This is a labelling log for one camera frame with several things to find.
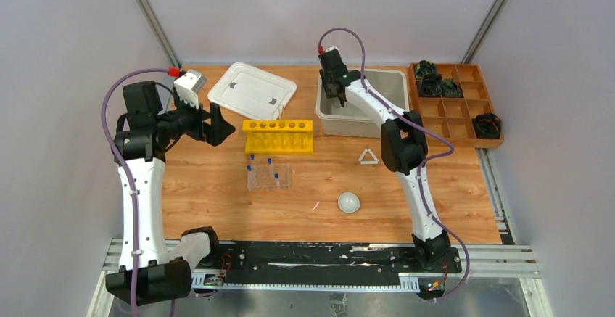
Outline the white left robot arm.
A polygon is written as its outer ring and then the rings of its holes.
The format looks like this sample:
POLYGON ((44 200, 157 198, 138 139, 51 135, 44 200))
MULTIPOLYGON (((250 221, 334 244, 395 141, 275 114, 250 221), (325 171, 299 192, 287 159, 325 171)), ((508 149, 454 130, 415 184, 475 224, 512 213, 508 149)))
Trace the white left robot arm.
POLYGON ((188 136, 216 147, 235 128, 217 104, 204 110, 202 85, 174 83, 175 109, 163 112, 156 81, 123 88, 126 113, 118 120, 112 151, 123 190, 124 235, 119 271, 106 277, 109 293, 126 303, 147 305, 187 297, 196 265, 216 267, 222 259, 217 234, 210 226, 182 233, 168 250, 162 224, 162 182, 166 153, 188 136))

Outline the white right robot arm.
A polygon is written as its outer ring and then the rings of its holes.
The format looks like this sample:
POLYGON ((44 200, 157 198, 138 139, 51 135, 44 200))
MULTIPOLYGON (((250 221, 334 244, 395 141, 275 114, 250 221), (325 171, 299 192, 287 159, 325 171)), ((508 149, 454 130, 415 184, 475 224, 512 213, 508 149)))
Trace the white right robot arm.
POLYGON ((327 98, 350 103, 380 128, 381 160, 401 183, 413 225, 414 261, 422 271, 441 265, 451 248, 429 190, 425 167, 426 130, 419 113, 385 99, 360 70, 350 70, 335 47, 318 47, 322 89, 327 98))

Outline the yellow test tube rack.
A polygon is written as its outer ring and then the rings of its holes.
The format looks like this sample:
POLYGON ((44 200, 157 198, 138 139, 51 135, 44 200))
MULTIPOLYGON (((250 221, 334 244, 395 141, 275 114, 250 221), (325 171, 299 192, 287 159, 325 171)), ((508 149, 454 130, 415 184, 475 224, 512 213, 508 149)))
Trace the yellow test tube rack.
POLYGON ((245 120, 246 154, 299 155, 314 153, 311 120, 245 120))

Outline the white plastic bin lid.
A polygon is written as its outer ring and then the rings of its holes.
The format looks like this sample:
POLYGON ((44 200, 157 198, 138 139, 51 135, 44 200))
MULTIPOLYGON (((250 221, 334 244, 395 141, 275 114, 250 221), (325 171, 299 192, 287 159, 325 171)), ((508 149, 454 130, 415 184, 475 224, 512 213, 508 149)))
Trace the white plastic bin lid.
POLYGON ((233 63, 207 94, 214 102, 252 120, 277 120, 297 90, 289 79, 243 62, 233 63))

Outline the white plastic bin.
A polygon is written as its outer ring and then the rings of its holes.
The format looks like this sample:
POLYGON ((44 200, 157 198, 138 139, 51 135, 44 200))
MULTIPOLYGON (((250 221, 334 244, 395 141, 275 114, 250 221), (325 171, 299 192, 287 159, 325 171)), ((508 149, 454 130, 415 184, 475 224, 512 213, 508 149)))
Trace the white plastic bin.
MULTIPOLYGON (((405 73, 399 70, 367 69, 366 80, 394 105, 405 111, 410 109, 405 73)), ((326 98, 320 78, 315 113, 321 119, 321 127, 326 135, 365 138, 381 136, 376 124, 355 105, 346 103, 342 106, 338 99, 326 98)))

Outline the clear test tube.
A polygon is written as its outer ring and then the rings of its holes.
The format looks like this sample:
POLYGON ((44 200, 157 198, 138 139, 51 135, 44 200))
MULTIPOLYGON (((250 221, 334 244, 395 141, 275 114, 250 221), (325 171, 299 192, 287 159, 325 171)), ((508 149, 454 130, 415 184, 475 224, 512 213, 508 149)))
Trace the clear test tube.
POLYGON ((284 120, 284 110, 285 110, 284 105, 281 104, 278 106, 278 120, 284 120))

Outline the clear acrylic tube rack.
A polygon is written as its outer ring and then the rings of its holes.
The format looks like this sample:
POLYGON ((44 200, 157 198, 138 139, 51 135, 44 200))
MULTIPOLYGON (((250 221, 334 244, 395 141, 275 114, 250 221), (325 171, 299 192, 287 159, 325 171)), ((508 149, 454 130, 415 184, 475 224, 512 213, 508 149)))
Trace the clear acrylic tube rack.
MULTIPOLYGON (((279 174, 280 189, 290 189, 292 187, 292 169, 290 164, 273 164, 274 173, 279 174)), ((277 189, 274 177, 271 178, 268 172, 267 164, 256 164, 254 169, 254 178, 252 183, 247 182, 248 191, 277 189)))

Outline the white clay triangle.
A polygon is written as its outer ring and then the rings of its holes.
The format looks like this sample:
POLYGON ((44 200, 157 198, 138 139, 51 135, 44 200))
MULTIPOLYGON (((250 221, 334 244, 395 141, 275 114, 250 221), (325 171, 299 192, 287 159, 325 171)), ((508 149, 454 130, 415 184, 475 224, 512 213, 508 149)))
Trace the white clay triangle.
POLYGON ((378 165, 380 160, 372 149, 366 147, 360 154, 358 162, 361 165, 378 165))

